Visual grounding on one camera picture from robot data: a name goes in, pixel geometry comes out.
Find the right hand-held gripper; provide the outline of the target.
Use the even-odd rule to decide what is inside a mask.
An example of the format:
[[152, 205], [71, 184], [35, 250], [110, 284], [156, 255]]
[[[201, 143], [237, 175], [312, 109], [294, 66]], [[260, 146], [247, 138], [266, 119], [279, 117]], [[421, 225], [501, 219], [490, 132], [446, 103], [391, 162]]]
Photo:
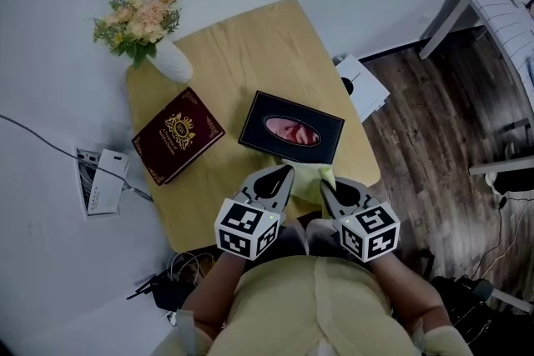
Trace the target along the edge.
[[401, 221], [390, 204], [374, 198], [364, 184], [336, 177], [335, 188], [322, 180], [320, 192], [349, 254], [367, 263], [396, 249]]

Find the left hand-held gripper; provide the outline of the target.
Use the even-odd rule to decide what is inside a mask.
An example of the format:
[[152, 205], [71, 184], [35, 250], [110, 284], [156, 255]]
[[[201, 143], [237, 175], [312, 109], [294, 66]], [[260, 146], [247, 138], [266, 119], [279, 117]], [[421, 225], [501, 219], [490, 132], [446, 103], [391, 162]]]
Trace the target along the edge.
[[295, 169], [279, 165], [250, 174], [240, 192], [226, 198], [214, 223], [217, 247], [256, 260], [278, 238], [295, 180]]

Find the pale yellow cloth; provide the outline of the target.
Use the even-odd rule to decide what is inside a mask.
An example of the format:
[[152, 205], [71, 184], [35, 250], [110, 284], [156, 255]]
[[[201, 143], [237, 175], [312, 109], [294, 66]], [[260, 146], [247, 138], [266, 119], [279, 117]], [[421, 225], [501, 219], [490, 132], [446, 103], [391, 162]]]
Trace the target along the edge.
[[320, 190], [322, 182], [336, 189], [334, 168], [324, 163], [298, 163], [289, 159], [275, 160], [276, 165], [289, 165], [294, 169], [295, 178], [290, 190], [290, 198], [316, 206], [324, 206]]

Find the black tissue box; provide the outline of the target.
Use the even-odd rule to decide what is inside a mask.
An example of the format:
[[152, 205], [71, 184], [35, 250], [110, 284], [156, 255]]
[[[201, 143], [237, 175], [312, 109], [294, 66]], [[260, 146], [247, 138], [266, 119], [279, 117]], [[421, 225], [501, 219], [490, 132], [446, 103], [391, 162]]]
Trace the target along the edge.
[[258, 91], [239, 144], [298, 163], [332, 164], [345, 120]]

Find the person's right forearm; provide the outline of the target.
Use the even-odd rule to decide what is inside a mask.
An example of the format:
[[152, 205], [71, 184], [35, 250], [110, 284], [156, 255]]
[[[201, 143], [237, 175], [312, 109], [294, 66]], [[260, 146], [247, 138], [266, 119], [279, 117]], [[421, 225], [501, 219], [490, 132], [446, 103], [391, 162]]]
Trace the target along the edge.
[[436, 289], [393, 253], [371, 260], [369, 265], [376, 282], [409, 333], [414, 333], [419, 327], [427, 333], [439, 327], [451, 326]]

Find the person's left forearm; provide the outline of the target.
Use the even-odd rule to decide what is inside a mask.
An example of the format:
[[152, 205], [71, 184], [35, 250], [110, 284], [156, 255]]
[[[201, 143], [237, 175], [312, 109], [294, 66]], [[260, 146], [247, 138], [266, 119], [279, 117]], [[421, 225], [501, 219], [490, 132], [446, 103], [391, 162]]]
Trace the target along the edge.
[[245, 265], [245, 258], [222, 253], [182, 306], [183, 310], [193, 314], [195, 326], [212, 339], [220, 334], [228, 317]]

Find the white floor box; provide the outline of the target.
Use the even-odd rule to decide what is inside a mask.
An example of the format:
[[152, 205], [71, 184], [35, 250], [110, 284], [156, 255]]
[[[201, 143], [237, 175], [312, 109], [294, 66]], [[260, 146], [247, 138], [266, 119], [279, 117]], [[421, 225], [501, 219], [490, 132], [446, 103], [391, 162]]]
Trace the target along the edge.
[[389, 91], [353, 55], [342, 59], [335, 68], [340, 78], [348, 78], [353, 83], [354, 91], [349, 97], [362, 123], [384, 106]]

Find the white wiring box cover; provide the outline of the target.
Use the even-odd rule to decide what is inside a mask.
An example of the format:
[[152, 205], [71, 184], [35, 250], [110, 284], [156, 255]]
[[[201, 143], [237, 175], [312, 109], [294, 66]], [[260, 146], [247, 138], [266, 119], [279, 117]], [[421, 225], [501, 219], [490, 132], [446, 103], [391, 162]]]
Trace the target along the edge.
[[87, 216], [98, 218], [117, 216], [119, 200], [125, 188], [129, 168], [129, 156], [104, 149], [94, 169], [91, 192], [88, 198]]

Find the person's legs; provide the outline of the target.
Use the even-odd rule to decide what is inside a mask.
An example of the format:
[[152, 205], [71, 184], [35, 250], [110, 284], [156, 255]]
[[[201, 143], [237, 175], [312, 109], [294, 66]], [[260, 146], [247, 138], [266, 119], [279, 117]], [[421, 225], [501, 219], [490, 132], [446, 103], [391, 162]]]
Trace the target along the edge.
[[280, 257], [308, 255], [350, 260], [332, 222], [323, 218], [312, 219], [307, 225], [296, 219], [285, 223], [275, 241], [275, 253]]

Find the maroon book with gold print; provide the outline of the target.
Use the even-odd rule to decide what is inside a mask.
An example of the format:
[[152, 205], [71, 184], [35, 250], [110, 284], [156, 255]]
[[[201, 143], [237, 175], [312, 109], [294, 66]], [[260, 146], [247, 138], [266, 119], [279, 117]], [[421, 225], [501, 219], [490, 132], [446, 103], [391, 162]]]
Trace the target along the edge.
[[191, 88], [186, 88], [132, 140], [154, 182], [172, 181], [225, 135], [214, 115]]

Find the person's pale yellow top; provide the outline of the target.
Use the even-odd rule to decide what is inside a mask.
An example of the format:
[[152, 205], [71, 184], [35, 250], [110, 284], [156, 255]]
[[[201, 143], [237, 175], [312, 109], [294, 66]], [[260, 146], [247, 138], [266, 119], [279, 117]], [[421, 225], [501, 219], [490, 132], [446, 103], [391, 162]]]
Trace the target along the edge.
[[245, 273], [216, 338], [176, 327], [151, 356], [473, 356], [452, 326], [414, 333], [371, 273], [339, 258], [279, 258]]

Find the white textured vase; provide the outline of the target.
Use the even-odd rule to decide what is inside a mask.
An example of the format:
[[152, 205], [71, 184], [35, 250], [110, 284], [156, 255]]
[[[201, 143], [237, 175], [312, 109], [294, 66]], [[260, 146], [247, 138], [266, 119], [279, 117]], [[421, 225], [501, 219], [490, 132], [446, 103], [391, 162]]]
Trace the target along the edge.
[[155, 45], [154, 57], [149, 61], [167, 78], [176, 83], [188, 83], [193, 77], [193, 66], [184, 53], [171, 41], [162, 39]]

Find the black bag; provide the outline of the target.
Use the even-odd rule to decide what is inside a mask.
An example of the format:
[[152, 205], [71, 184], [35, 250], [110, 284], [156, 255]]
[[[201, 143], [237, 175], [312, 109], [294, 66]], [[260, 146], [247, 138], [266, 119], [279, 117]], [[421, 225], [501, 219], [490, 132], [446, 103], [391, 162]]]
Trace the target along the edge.
[[486, 184], [494, 194], [520, 193], [534, 190], [534, 168], [487, 173]]

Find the peach and yellow flower bouquet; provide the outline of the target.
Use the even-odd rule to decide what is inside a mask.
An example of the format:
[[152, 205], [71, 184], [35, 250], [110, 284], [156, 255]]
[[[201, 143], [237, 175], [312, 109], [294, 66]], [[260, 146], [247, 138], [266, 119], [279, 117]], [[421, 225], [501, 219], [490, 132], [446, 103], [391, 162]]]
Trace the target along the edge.
[[180, 25], [182, 0], [109, 0], [111, 12], [93, 19], [94, 43], [116, 57], [127, 56], [138, 68], [155, 58], [157, 45]]

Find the white desk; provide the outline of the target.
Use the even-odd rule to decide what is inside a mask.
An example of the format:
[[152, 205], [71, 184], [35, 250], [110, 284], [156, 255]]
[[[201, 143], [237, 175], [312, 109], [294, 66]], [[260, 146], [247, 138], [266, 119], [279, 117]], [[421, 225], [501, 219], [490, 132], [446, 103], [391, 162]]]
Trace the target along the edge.
[[420, 59], [431, 55], [468, 8], [496, 44], [520, 99], [527, 105], [526, 118], [509, 125], [509, 129], [529, 128], [534, 135], [534, 19], [519, 0], [459, 0], [421, 49]]

